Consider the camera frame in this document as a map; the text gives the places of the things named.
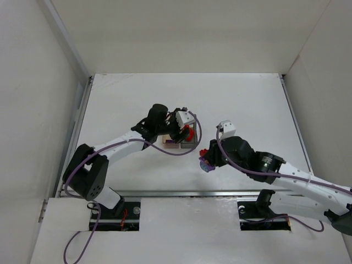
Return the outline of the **red curved lego brick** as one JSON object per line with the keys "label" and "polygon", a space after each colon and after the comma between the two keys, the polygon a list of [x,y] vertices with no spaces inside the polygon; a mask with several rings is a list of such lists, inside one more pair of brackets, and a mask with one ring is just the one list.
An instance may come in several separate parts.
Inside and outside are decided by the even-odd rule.
{"label": "red curved lego brick", "polygon": [[188,132],[188,134],[184,140],[186,142],[193,141],[193,138],[195,136],[195,131],[194,131],[193,125],[185,125],[184,129]]}

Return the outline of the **red flower lego piece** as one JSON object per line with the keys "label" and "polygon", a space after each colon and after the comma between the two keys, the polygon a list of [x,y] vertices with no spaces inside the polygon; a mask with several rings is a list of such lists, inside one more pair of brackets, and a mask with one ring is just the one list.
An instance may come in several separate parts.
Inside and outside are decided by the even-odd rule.
{"label": "red flower lego piece", "polygon": [[200,156],[201,156],[201,157],[204,156],[204,155],[207,153],[207,151],[208,151],[208,150],[207,150],[206,148],[200,150],[200,151],[199,151]]}

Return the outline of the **purple lego piece with butterfly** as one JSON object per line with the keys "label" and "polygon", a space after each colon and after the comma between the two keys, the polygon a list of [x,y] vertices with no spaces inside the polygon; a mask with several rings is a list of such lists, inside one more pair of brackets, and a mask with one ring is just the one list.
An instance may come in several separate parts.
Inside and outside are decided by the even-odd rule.
{"label": "purple lego piece with butterfly", "polygon": [[206,173],[216,169],[214,160],[206,159],[205,157],[199,157],[199,165],[200,168]]}

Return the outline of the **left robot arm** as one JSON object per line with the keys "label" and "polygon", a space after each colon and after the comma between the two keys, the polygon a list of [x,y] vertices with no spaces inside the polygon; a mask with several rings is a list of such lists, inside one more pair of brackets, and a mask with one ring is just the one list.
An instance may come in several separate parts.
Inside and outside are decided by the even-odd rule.
{"label": "left robot arm", "polygon": [[154,104],[148,115],[124,135],[97,147],[80,145],[63,174],[64,191],[72,189],[78,198],[119,210],[124,198],[105,185],[109,165],[153,146],[159,136],[168,135],[175,143],[193,138],[194,121],[187,108],[170,112],[165,105]]}

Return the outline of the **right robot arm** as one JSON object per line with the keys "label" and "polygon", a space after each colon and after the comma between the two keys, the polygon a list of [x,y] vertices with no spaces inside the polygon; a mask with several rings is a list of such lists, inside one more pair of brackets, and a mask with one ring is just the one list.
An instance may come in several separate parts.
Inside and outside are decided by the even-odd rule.
{"label": "right robot arm", "polygon": [[301,171],[283,158],[255,151],[239,136],[213,139],[200,151],[200,166],[205,172],[232,166],[250,179],[291,191],[280,195],[263,189],[255,202],[255,217],[270,221],[283,215],[298,215],[330,224],[335,230],[351,235],[351,188],[332,184]]}

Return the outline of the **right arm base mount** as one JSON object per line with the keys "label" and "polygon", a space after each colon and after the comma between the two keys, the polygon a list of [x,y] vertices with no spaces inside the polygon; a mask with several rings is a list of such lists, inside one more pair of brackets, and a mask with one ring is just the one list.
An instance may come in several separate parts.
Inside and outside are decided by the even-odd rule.
{"label": "right arm base mount", "polygon": [[271,198],[275,193],[264,189],[255,200],[237,200],[241,231],[291,231],[286,214],[277,214],[270,209]]}

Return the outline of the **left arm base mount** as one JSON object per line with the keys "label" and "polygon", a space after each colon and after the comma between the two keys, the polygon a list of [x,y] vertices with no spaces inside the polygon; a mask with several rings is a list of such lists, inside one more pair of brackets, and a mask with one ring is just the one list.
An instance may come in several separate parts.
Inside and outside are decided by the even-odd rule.
{"label": "left arm base mount", "polygon": [[122,210],[115,215],[111,210],[100,206],[101,216],[95,231],[137,232],[140,227],[140,201],[126,201]]}

